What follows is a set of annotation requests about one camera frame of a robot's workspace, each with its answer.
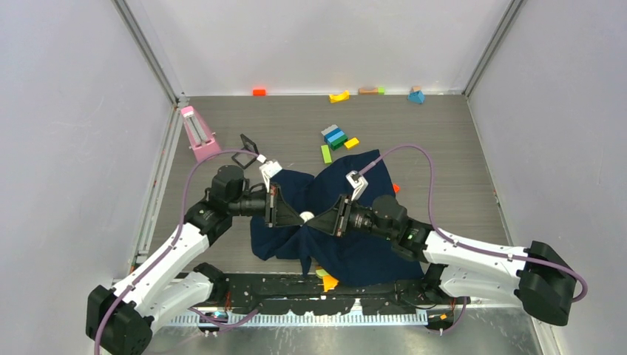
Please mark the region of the white round brooch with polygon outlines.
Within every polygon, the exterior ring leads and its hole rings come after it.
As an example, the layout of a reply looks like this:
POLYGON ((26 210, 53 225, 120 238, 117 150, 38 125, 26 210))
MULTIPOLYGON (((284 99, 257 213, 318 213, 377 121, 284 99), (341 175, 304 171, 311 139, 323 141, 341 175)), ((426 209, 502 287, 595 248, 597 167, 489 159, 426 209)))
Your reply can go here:
POLYGON ((315 215, 312 212, 309 212, 309 211, 301 212, 299 214, 299 216, 300 216, 300 218, 301 218, 303 223, 306 223, 306 222, 308 222, 309 220, 311 220, 311 219, 313 219, 315 217, 315 215))

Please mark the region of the black frame stand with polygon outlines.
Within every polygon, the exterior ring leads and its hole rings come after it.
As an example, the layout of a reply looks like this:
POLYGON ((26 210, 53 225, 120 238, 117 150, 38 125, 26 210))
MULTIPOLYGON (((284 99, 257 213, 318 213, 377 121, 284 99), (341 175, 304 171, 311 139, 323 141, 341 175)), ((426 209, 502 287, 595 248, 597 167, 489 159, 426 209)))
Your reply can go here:
POLYGON ((231 159, 241 168, 246 170, 250 167, 257 159, 259 154, 258 147, 255 142, 252 141, 248 136, 244 134, 240 134, 240 139, 242 141, 243 147, 242 151, 252 152, 253 155, 243 154, 241 152, 236 152, 231 156, 231 159))

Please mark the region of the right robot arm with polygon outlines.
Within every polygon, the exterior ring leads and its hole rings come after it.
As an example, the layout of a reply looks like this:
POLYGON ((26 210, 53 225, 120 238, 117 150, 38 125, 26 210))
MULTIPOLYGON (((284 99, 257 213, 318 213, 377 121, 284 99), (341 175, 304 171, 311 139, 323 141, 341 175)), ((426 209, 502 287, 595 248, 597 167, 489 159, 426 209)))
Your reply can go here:
POLYGON ((575 301, 573 269, 548 244, 500 246, 451 234, 408 216, 390 196, 366 207, 342 196, 329 210, 301 213, 306 226, 334 237, 360 231, 390 242, 402 257, 427 263, 422 294, 431 303, 478 297, 519 305, 541 322, 565 326, 575 301))

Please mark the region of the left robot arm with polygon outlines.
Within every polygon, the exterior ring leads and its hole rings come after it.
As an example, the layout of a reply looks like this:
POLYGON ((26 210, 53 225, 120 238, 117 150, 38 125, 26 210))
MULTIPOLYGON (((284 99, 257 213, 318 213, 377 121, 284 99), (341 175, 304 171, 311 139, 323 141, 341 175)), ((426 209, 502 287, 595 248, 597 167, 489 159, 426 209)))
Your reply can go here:
POLYGON ((94 288, 87 301, 86 333, 95 354, 142 354, 153 334, 187 308, 200 302, 220 305, 227 288, 220 271, 210 265, 171 282, 231 228, 234 217, 261 217, 271 228, 303 224, 279 185, 271 182, 281 169, 275 160, 263 163, 262 189, 251 191, 240 167, 220 167, 204 197, 184 209, 172 235, 145 263, 111 288, 94 288))

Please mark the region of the yellow orange block stack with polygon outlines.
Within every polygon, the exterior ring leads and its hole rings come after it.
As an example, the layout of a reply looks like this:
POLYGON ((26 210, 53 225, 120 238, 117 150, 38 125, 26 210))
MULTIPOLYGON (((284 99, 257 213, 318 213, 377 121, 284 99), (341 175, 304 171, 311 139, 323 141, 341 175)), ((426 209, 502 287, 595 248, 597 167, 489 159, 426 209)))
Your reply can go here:
POLYGON ((315 274, 319 279, 322 280, 322 287, 324 292, 334 290, 335 287, 337 287, 339 284, 339 281, 335 277, 333 277, 321 267, 316 268, 315 274))

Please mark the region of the lime green block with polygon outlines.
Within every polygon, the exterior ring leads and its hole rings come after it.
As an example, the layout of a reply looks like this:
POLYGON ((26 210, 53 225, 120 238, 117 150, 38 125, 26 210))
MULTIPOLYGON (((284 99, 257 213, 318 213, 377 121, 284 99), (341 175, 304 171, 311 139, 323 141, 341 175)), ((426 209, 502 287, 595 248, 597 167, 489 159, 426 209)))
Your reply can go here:
POLYGON ((324 164, 331 164, 333 162, 333 158, 331 156, 331 149, 328 145, 321 145, 320 146, 321 149, 321 153, 322 153, 322 159, 324 164))

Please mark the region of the yellow small block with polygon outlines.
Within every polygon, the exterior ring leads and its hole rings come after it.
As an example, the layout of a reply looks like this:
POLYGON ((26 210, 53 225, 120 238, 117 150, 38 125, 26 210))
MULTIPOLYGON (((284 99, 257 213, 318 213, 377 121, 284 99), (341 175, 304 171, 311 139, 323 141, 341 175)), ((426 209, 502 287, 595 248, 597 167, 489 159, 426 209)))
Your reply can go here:
POLYGON ((359 145, 360 141, 358 138, 351 138, 344 142, 344 147, 347 150, 351 150, 359 145))

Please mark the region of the grey blue green block stack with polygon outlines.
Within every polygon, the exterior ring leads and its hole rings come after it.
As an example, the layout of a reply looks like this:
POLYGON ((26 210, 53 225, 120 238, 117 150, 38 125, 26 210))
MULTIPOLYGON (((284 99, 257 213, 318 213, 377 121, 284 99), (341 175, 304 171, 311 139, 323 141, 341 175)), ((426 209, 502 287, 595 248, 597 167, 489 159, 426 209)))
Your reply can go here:
POLYGON ((321 131, 324 142, 335 151, 339 147, 343 146, 348 141, 348 137, 345 132, 340 129, 336 124, 333 124, 321 131))

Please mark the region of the pink metronome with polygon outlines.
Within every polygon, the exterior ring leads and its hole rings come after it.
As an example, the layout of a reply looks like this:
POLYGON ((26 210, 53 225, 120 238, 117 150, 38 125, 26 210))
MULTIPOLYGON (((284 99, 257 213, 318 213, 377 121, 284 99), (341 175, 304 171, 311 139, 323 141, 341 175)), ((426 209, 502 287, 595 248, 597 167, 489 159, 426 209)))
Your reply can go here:
POLYGON ((186 106, 180 110, 183 116, 183 126, 189 139, 197 162, 201 162, 209 155, 221 151, 221 147, 215 137, 215 132, 211 130, 201 114, 193 107, 186 106))

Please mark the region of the yellow arch block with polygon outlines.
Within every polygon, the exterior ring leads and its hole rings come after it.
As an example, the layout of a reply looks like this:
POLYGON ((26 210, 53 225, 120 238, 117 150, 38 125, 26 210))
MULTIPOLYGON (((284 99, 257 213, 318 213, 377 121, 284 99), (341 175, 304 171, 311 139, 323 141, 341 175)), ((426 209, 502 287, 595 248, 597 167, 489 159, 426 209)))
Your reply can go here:
POLYGON ((328 97, 329 101, 332 104, 335 104, 348 100, 350 98, 350 92, 348 90, 345 90, 344 92, 341 92, 339 94, 330 94, 328 97))

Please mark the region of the tan flat block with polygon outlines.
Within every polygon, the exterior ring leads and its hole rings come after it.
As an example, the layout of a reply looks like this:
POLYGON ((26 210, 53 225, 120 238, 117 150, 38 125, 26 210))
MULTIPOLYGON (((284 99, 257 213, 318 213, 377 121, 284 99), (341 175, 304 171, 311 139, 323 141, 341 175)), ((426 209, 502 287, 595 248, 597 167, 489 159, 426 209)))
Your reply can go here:
POLYGON ((358 89, 359 95, 378 95, 379 88, 378 87, 361 87, 358 89))

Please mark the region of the blue triangle block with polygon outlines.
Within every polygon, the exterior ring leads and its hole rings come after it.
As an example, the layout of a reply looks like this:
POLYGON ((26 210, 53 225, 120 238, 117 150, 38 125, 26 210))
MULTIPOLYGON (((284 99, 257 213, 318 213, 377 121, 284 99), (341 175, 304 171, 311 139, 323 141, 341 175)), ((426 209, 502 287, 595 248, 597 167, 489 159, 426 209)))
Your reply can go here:
POLYGON ((423 104, 426 96, 421 90, 413 91, 407 96, 407 100, 416 104, 423 104))

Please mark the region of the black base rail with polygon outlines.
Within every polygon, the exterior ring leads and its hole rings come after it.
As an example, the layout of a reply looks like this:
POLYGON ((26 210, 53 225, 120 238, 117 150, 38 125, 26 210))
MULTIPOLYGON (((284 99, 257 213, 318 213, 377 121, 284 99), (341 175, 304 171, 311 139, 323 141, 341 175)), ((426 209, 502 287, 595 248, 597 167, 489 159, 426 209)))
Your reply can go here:
POLYGON ((347 314, 360 307, 368 316, 411 314, 437 305, 449 310, 452 305, 470 303, 468 297, 456 300, 445 294, 428 291, 420 280, 400 280, 371 286, 338 285, 324 291, 322 281, 297 274, 227 274, 218 290, 199 307, 217 307, 235 314, 257 310, 263 315, 285 315, 292 312, 316 316, 347 314))

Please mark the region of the red block at wall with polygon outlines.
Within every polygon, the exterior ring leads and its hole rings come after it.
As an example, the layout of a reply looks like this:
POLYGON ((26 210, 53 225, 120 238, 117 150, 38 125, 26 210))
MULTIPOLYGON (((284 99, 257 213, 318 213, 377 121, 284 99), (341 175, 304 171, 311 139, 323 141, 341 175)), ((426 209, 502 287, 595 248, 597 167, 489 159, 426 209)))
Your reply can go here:
POLYGON ((262 87, 253 88, 252 95, 253 96, 266 96, 267 91, 265 88, 262 88, 262 87))

